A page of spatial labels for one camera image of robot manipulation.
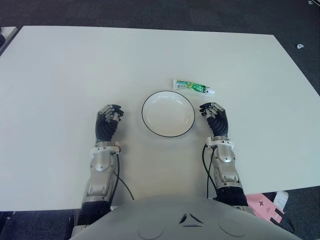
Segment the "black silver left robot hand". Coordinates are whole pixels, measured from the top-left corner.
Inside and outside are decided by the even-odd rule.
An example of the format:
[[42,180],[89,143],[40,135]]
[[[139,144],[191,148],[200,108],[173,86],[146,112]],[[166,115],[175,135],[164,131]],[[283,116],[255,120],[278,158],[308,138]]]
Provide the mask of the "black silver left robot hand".
[[112,140],[123,115],[121,106],[117,104],[107,104],[97,112],[95,122],[96,144]]

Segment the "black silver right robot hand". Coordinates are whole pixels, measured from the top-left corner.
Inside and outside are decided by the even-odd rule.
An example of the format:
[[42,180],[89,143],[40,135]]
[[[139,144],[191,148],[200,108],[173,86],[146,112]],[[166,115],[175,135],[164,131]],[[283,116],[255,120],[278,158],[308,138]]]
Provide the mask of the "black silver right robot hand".
[[199,106],[215,137],[228,137],[228,118],[226,110],[216,102],[207,102]]

